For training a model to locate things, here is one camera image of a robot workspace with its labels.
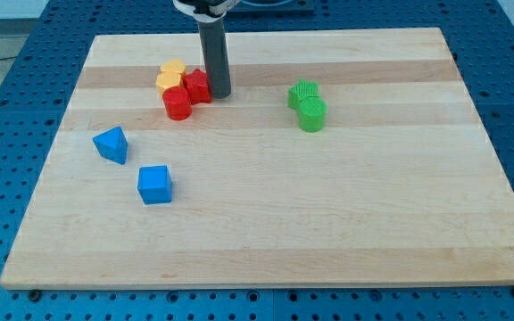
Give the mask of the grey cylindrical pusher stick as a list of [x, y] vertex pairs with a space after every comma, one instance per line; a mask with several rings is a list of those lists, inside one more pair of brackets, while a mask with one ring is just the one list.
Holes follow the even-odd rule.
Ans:
[[224, 99], [231, 94], [227, 39], [222, 18], [214, 22], [199, 22], [205, 72], [211, 96]]

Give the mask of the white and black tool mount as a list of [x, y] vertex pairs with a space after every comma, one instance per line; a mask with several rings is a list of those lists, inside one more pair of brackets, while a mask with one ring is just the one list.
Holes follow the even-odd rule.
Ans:
[[173, 0], [174, 7], [197, 22], [213, 23], [222, 19], [240, 0]]

